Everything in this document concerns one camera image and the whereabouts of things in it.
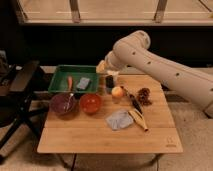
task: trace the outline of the food item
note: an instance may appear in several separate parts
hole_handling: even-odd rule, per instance
[[[152,102],[149,100],[149,94],[150,90],[148,88],[142,88],[138,91],[137,99],[141,105],[148,106],[152,104]]]
[[[124,90],[120,86],[116,86],[112,89],[112,97],[122,98],[124,96]]]
[[[87,114],[96,113],[102,105],[101,97],[97,94],[84,94],[79,101],[80,108]]]
[[[86,90],[86,88],[88,87],[89,85],[89,82],[90,82],[90,79],[89,78],[86,78],[86,77],[82,77],[80,79],[80,82],[77,84],[77,89],[79,90]]]
[[[101,60],[98,66],[96,67],[96,73],[102,73],[105,70],[105,61]]]

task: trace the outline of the black chair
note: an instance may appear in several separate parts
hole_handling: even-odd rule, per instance
[[[44,114],[48,107],[29,111],[32,99],[36,98],[34,91],[46,89],[47,84],[43,79],[44,72],[39,67],[38,61],[30,61],[21,70],[17,71],[12,66],[8,73],[0,80],[0,128],[12,124],[6,134],[0,139],[0,149],[10,139],[13,133],[26,124],[39,139],[40,132],[36,129],[30,118]]]

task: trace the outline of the orange bowl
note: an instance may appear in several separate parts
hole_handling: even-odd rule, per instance
[[[84,94],[79,100],[80,108],[84,113],[92,115],[99,111],[102,105],[102,99],[97,94]]]

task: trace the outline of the table leg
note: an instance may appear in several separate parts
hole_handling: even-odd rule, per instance
[[[163,156],[163,154],[155,154],[155,157],[149,162],[150,165],[155,164]]]
[[[70,168],[69,164],[64,161],[60,154],[55,154],[56,158],[61,162],[64,168]]]
[[[150,165],[153,165],[155,164],[156,162],[158,162],[158,160],[163,156],[163,154],[155,154],[155,157],[147,162],[147,163],[144,163],[143,166],[150,166]]]
[[[74,154],[71,171],[74,171],[77,154]]]

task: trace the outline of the green tray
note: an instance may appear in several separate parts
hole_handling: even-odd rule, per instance
[[[72,91],[74,93],[96,93],[98,91],[99,75],[96,73],[96,67],[86,65],[58,65],[50,82],[48,91],[50,93],[67,92],[68,76],[72,76]],[[90,79],[90,83],[86,90],[76,89],[76,85],[79,83],[81,77]]]

